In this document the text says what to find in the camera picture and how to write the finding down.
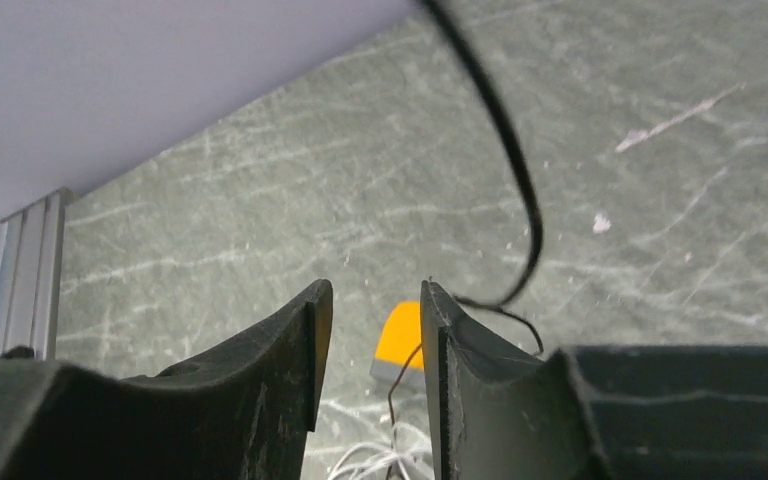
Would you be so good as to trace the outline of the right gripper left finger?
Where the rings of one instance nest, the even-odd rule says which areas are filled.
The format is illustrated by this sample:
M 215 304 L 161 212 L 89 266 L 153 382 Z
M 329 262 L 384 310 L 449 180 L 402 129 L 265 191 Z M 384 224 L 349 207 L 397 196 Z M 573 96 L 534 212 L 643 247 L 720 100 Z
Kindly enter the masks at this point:
M 0 356 L 0 479 L 297 479 L 316 425 L 333 288 L 154 377 Z

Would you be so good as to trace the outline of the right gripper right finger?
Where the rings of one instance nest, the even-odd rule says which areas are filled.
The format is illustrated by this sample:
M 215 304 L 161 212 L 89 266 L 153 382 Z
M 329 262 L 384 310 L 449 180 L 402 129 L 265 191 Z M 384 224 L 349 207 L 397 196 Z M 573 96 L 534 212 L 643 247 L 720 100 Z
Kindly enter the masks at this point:
M 424 282 L 439 479 L 768 479 L 768 346 L 525 353 Z

